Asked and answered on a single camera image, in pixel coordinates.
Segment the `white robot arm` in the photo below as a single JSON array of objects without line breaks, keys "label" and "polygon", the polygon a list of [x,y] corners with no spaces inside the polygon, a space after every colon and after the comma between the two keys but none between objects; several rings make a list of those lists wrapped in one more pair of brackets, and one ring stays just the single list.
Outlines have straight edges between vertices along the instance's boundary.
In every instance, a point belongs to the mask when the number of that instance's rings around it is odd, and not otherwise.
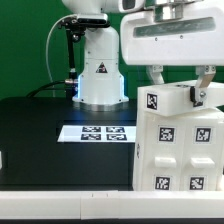
[{"label": "white robot arm", "polygon": [[146,68],[143,108],[170,116],[224,104],[212,80],[224,66],[224,0],[62,0],[67,30],[85,39],[73,101],[108,110],[129,101],[118,61]]}]

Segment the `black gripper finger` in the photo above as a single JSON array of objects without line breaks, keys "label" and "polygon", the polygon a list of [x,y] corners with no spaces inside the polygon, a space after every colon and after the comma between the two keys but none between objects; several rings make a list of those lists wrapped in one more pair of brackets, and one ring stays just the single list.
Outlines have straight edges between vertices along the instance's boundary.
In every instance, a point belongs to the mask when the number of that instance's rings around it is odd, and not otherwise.
[{"label": "black gripper finger", "polygon": [[164,83],[162,76],[163,66],[162,65],[150,65],[146,67],[147,75],[154,85],[160,85]]},{"label": "black gripper finger", "polygon": [[202,65],[196,67],[196,75],[198,79],[194,86],[190,87],[190,101],[194,107],[203,105],[207,97],[207,87],[216,74],[214,65]]}]

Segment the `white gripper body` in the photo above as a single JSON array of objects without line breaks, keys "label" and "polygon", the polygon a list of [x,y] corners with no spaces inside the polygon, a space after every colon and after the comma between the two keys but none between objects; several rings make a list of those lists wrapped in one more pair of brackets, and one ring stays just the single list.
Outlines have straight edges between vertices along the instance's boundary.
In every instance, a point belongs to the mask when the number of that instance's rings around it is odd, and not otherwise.
[{"label": "white gripper body", "polygon": [[121,49],[128,65],[224,65],[224,6],[187,6],[180,20],[155,22],[152,11],[126,15]]}]

